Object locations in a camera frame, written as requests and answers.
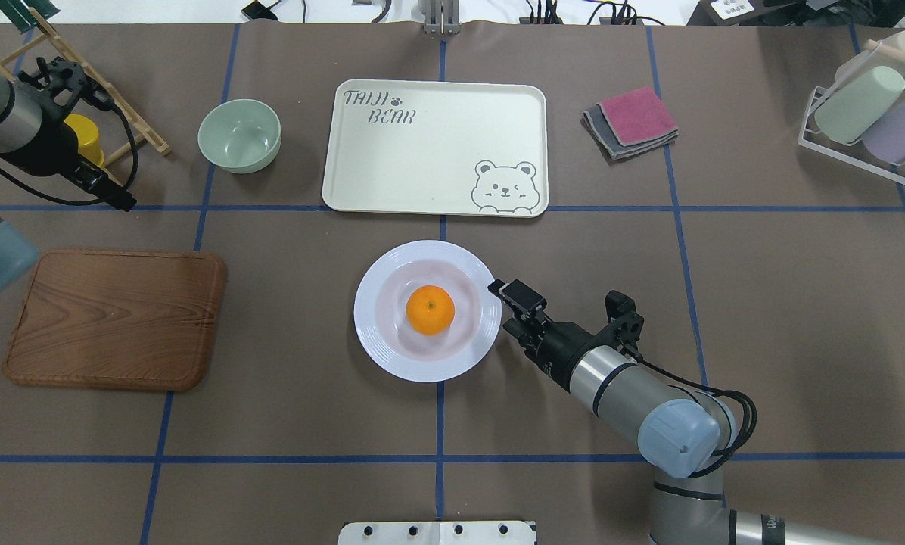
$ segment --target white plate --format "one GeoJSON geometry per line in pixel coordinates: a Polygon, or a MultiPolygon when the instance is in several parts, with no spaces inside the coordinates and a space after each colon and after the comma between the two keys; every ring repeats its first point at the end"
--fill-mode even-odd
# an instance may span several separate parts
{"type": "Polygon", "coordinates": [[[370,266],[355,296],[355,329],[365,352],[391,375],[437,382],[462,375],[490,351],[500,329],[501,303],[487,286],[493,276],[469,251],[442,241],[415,241],[370,266]],[[445,289],[456,305],[452,324],[422,335],[405,317],[421,286],[445,289]]]}
{"type": "Polygon", "coordinates": [[[546,171],[536,87],[349,79],[335,91],[322,199],[345,211],[532,217],[549,203],[546,171]]]}

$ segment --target bear drawing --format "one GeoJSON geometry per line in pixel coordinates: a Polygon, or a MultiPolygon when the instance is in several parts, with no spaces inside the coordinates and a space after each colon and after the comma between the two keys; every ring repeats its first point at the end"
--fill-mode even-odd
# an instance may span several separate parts
{"type": "Polygon", "coordinates": [[[497,213],[532,214],[540,203],[540,193],[533,182],[536,167],[526,161],[515,167],[480,161],[476,175],[479,177],[473,188],[473,203],[480,211],[493,208],[497,213]]]}

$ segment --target wooden cutting board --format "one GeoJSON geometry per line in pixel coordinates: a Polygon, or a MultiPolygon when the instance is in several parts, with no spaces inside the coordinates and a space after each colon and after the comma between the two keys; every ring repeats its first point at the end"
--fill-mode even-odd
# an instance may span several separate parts
{"type": "Polygon", "coordinates": [[[227,268],[199,252],[56,249],[36,264],[2,372],[31,386],[188,390],[227,268]]]}

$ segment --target towel stack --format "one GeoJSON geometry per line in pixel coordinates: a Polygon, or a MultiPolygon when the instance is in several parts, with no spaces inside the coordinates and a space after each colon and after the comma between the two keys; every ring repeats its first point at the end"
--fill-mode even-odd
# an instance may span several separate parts
{"type": "Polygon", "coordinates": [[[651,87],[594,104],[583,117],[611,159],[633,157],[678,137],[677,123],[651,87]]]}

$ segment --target orange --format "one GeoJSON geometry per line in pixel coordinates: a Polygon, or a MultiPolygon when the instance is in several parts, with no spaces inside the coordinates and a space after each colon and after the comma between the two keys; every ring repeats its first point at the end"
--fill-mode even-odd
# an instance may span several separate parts
{"type": "Polygon", "coordinates": [[[412,329],[421,334],[439,334],[453,323],[456,305],[452,302],[452,297],[439,286],[422,286],[405,304],[405,316],[412,329]]]}

